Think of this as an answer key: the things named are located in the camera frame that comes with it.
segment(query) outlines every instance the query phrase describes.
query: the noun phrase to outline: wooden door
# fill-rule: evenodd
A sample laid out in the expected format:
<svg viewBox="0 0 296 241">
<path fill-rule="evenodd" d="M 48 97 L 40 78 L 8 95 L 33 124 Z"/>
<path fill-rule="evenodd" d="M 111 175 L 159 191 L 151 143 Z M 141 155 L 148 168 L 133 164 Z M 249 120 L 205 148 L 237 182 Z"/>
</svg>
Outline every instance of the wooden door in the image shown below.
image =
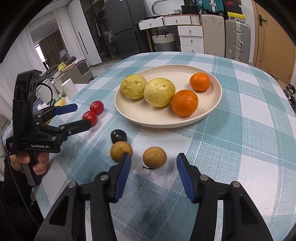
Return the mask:
<svg viewBox="0 0 296 241">
<path fill-rule="evenodd" d="M 254 66 L 289 83 L 295 65 L 295 45 L 277 21 L 253 3 L 256 31 Z"/>
</svg>

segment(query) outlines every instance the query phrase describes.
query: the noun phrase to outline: red tomato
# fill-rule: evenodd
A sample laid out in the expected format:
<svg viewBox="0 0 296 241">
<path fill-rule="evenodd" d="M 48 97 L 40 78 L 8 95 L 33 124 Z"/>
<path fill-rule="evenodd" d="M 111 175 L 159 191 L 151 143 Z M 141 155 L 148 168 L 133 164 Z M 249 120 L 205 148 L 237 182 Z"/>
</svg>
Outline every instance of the red tomato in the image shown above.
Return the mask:
<svg viewBox="0 0 296 241">
<path fill-rule="evenodd" d="M 101 114 L 104 110 L 104 104 L 102 101 L 94 101 L 89 107 L 90 111 L 95 112 L 97 115 Z"/>
<path fill-rule="evenodd" d="M 82 116 L 83 120 L 89 120 L 91 122 L 91 127 L 93 127 L 98 122 L 98 117 L 95 112 L 87 111 Z"/>
</svg>

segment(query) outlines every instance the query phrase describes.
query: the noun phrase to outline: person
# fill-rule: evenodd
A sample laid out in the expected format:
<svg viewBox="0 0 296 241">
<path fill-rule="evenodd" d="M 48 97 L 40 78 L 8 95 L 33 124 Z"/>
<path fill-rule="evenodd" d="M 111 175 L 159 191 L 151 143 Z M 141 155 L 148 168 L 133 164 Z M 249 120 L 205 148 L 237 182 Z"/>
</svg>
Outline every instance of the person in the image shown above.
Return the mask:
<svg viewBox="0 0 296 241">
<path fill-rule="evenodd" d="M 49 153 L 38 155 L 38 163 L 33 166 L 37 175 L 46 172 L 48 160 Z M 32 187 L 22 173 L 22 164 L 29 162 L 30 156 L 25 151 L 7 156 L 4 160 L 4 181 L 0 182 L 0 240 L 33 241 L 43 222 L 37 201 L 32 199 Z"/>
</svg>

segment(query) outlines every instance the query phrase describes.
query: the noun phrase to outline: woven basket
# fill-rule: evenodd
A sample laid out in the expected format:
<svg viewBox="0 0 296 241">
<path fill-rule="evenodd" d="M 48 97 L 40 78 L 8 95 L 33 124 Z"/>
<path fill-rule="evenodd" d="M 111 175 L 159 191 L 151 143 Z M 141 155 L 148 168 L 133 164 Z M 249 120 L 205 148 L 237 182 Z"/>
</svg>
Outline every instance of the woven basket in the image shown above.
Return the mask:
<svg viewBox="0 0 296 241">
<path fill-rule="evenodd" d="M 152 36 L 152 40 L 157 52 L 176 50 L 175 34 L 163 32 L 160 35 Z"/>
</svg>

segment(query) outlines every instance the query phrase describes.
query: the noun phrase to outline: dark gray refrigerator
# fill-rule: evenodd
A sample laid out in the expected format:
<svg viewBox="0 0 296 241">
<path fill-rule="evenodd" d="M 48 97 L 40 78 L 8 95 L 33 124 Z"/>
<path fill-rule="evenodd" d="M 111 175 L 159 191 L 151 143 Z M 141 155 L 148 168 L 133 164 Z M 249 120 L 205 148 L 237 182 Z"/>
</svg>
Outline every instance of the dark gray refrigerator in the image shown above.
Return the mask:
<svg viewBox="0 0 296 241">
<path fill-rule="evenodd" d="M 149 52 L 146 33 L 137 24 L 147 17 L 143 0 L 108 0 L 104 5 L 120 57 Z"/>
</svg>

